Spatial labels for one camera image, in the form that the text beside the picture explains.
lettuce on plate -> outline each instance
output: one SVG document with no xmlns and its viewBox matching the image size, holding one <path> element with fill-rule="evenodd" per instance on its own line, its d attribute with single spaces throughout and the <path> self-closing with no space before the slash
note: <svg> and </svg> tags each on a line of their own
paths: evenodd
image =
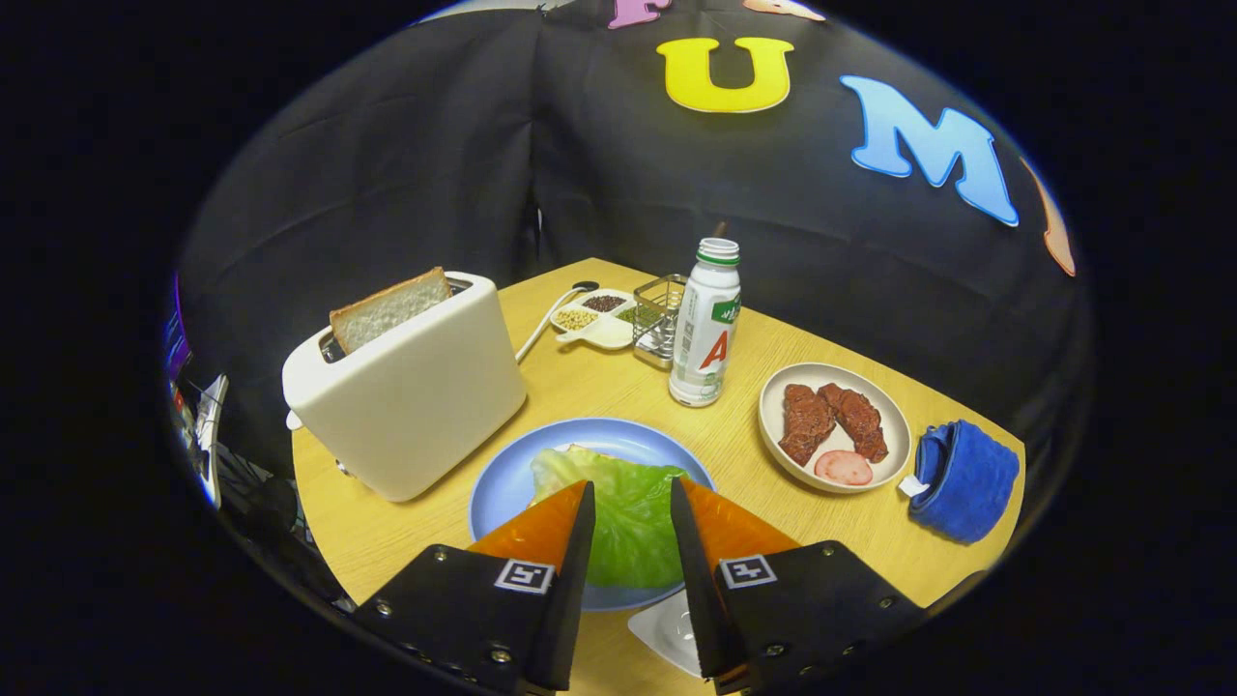
<svg viewBox="0 0 1237 696">
<path fill-rule="evenodd" d="M 597 522 L 586 580 L 596 587 L 666 587 L 683 581 L 670 523 L 672 480 L 679 467 L 646 467 L 571 445 L 533 461 L 532 506 L 580 481 L 593 482 Z"/>
</svg>

blue plate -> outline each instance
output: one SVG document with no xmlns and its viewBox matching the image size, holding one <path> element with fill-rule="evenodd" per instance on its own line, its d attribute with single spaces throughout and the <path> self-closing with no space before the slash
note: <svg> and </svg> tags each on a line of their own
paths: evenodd
<svg viewBox="0 0 1237 696">
<path fill-rule="evenodd" d="M 507 445 L 476 480 L 468 503 L 468 528 L 473 540 L 490 534 L 528 508 L 533 499 L 533 472 L 528 464 L 542 450 L 568 445 L 588 448 L 602 455 L 644 466 L 675 466 L 700 486 L 715 491 L 709 472 L 691 452 L 664 434 L 638 423 L 617 419 L 575 419 L 528 433 Z M 633 609 L 659 602 L 683 588 L 584 586 L 585 612 Z"/>
</svg>

beans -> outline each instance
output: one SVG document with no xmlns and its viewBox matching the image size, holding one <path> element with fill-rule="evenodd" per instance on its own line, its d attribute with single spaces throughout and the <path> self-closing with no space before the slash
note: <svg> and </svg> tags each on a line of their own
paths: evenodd
<svg viewBox="0 0 1237 696">
<path fill-rule="evenodd" d="M 584 305 L 599 312 L 609 312 L 623 302 L 626 302 L 626 299 L 622 297 L 615 297 L 614 294 L 597 294 L 585 299 Z"/>
<path fill-rule="evenodd" d="M 627 323 L 636 323 L 636 316 L 640 316 L 641 325 L 648 325 L 656 321 L 657 319 L 662 318 L 661 312 L 658 312 L 657 309 L 651 309 L 643 304 L 628 307 L 615 315 Z"/>
<path fill-rule="evenodd" d="M 563 309 L 562 312 L 554 314 L 554 321 L 568 330 L 579 330 L 590 323 L 593 319 L 597 318 L 593 312 L 585 312 L 581 309 Z"/>
</svg>

metal wire basket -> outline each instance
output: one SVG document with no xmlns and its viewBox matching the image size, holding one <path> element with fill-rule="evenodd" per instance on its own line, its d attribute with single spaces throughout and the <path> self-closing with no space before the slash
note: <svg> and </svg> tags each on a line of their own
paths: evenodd
<svg viewBox="0 0 1237 696">
<path fill-rule="evenodd" d="M 669 370 L 673 363 L 674 324 L 687 283 L 687 276 L 672 273 L 632 291 L 636 312 L 631 318 L 631 336 L 636 357 L 656 368 Z"/>
</svg>

pink letter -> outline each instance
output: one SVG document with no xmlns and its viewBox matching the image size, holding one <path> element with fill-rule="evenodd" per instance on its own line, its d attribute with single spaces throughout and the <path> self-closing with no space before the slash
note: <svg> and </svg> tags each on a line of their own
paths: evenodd
<svg viewBox="0 0 1237 696">
<path fill-rule="evenodd" d="M 664 10 L 670 6 L 670 0 L 615 0 L 615 19 L 610 28 L 651 22 L 662 16 L 649 10 L 649 5 Z"/>
</svg>

